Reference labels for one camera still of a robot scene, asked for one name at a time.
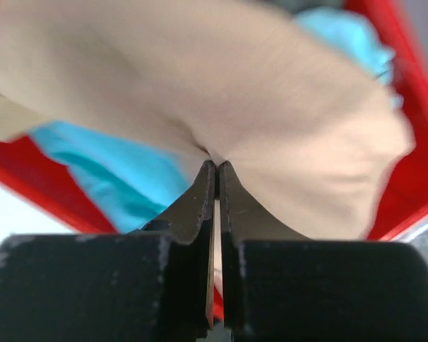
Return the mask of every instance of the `beige cloth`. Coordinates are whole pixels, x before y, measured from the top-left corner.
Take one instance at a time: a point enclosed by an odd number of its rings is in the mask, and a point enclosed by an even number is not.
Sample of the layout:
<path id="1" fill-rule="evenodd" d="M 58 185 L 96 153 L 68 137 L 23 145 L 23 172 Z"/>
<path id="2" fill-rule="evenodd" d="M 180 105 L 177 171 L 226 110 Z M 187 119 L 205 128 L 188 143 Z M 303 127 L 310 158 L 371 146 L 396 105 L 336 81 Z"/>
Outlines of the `beige cloth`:
<path id="1" fill-rule="evenodd" d="M 386 88 L 253 1 L 1 0 L 0 94 L 176 151 L 190 177 L 205 158 L 230 160 L 312 238 L 364 236 L 412 148 Z"/>

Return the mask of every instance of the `garment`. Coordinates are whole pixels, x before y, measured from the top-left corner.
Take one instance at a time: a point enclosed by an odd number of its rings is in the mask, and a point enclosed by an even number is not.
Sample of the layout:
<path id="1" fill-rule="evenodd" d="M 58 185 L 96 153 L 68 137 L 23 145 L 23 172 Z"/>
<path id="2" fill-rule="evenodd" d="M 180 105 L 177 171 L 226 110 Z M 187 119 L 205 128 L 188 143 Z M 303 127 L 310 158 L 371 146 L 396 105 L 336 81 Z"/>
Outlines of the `garment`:
<path id="1" fill-rule="evenodd" d="M 172 151 L 190 181 L 229 160 L 287 226 L 363 238 L 413 147 L 390 90 L 270 6 L 166 4 L 2 0 L 0 94 Z"/>
<path id="2" fill-rule="evenodd" d="M 162 150 L 60 122 L 30 136 L 48 157 L 67 165 L 121 233 L 142 228 L 189 187 L 177 156 Z"/>
<path id="3" fill-rule="evenodd" d="M 380 42 L 374 26 L 360 14 L 351 11 L 319 7 L 295 16 L 305 30 L 349 56 L 382 84 L 393 81 L 395 52 Z M 402 97 L 393 97 L 394 106 L 402 106 Z"/>
<path id="4" fill-rule="evenodd" d="M 291 14 L 297 14 L 301 11 L 312 9 L 319 6 L 341 9 L 345 5 L 345 0 L 265 0 L 275 4 Z"/>

